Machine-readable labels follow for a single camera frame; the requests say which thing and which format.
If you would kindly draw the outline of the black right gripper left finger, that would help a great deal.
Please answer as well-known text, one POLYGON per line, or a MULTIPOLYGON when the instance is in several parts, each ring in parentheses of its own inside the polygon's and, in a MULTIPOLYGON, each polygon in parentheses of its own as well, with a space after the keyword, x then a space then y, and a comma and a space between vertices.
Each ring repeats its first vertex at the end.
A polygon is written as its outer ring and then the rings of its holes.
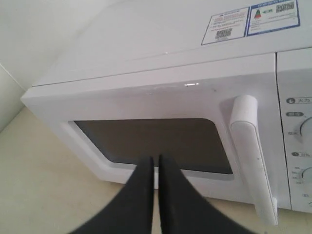
POLYGON ((74 234, 150 234, 154 208, 154 161, 142 158, 119 193, 74 234))

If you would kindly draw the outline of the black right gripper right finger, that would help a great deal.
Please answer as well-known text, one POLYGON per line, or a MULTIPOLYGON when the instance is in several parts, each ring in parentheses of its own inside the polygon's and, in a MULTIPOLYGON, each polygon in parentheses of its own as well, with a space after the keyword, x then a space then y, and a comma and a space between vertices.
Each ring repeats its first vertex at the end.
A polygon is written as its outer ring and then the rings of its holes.
POLYGON ((213 207, 175 161, 158 160, 158 204, 163 234, 242 234, 244 227, 213 207))

